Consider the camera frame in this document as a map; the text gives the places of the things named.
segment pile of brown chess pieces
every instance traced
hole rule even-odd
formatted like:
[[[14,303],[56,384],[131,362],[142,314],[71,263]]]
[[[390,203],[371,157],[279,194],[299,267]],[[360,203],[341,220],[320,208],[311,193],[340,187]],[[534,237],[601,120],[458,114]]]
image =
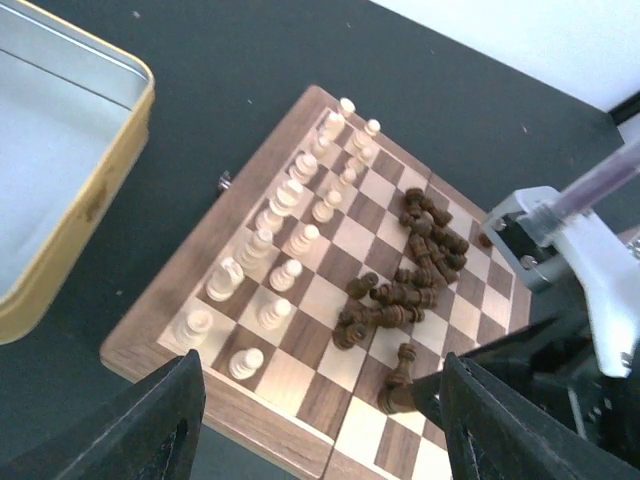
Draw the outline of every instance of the pile of brown chess pieces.
[[[375,273],[367,273],[347,284],[349,300],[340,313],[333,342],[342,350],[364,340],[367,330],[400,328],[424,320],[424,310],[437,305],[438,292],[458,280],[457,271],[467,263],[469,242],[447,228],[452,215],[439,209],[420,188],[410,188],[404,197],[406,210],[400,224],[410,230],[408,244],[415,271],[398,269],[394,281],[376,287]],[[379,307],[367,307],[360,299],[369,295]]]

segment black table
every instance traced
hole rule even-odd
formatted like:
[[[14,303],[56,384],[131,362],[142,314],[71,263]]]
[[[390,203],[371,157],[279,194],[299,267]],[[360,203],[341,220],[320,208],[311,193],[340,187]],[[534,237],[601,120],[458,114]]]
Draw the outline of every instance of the black table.
[[[124,388],[100,343],[215,200],[219,175],[308,85],[351,97],[485,210],[516,188],[562,188],[622,143],[607,114],[364,0],[35,3],[145,61],[157,100],[147,148],[50,312],[0,347],[3,459]],[[617,231],[637,223],[632,187],[596,209]],[[208,429],[200,450],[196,474],[268,477]]]

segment metal tray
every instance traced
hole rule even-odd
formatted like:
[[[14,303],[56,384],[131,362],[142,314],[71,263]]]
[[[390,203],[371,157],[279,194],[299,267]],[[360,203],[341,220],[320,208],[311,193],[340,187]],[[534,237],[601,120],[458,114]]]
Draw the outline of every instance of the metal tray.
[[[51,303],[144,147],[154,80],[137,58],[0,0],[0,344]]]

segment chessboard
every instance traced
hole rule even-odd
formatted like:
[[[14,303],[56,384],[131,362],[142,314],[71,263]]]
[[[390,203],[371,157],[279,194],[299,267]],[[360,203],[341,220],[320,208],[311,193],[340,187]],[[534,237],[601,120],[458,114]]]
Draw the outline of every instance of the chessboard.
[[[101,358],[137,381],[186,352],[176,327],[204,312],[213,318],[197,346],[206,425],[299,478],[446,480],[451,473],[443,432],[417,412],[386,415],[377,407],[398,347],[414,346],[414,378],[433,373],[447,352],[465,353],[526,325],[530,295],[501,255],[479,243],[484,212],[424,163],[376,135],[369,168],[347,185],[331,220],[316,222],[313,206],[356,154],[353,138],[365,126],[357,114],[348,117],[258,267],[229,299],[216,302],[207,294],[214,269],[246,244],[292,162],[312,148],[338,104],[316,86],[304,93],[110,334]],[[367,272],[389,283],[399,267],[417,268],[407,229],[398,221],[408,188],[422,189],[453,215],[449,228],[470,242],[466,265],[424,321],[378,327],[352,348],[338,349],[332,332],[348,300],[347,283]],[[320,236],[298,259],[302,272],[293,286],[276,291],[271,272],[292,258],[288,239],[302,224],[315,224]],[[267,330],[258,313],[280,297],[290,312]],[[251,377],[236,380],[229,362],[249,348],[259,349],[263,362]]]

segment dark tabletop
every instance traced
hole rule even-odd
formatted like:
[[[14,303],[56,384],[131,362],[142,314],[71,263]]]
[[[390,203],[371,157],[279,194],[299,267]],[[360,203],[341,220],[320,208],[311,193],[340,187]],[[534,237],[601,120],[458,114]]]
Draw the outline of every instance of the dark tabletop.
[[[605,113],[364,0],[35,3],[142,59],[157,99],[148,146],[47,317],[0,347],[4,459],[126,387],[99,364],[100,343],[219,175],[238,172],[310,84],[352,98],[485,210],[517,188],[562,188],[622,143]],[[617,231],[637,223],[632,187],[596,209]],[[209,463],[233,448],[204,435]]]

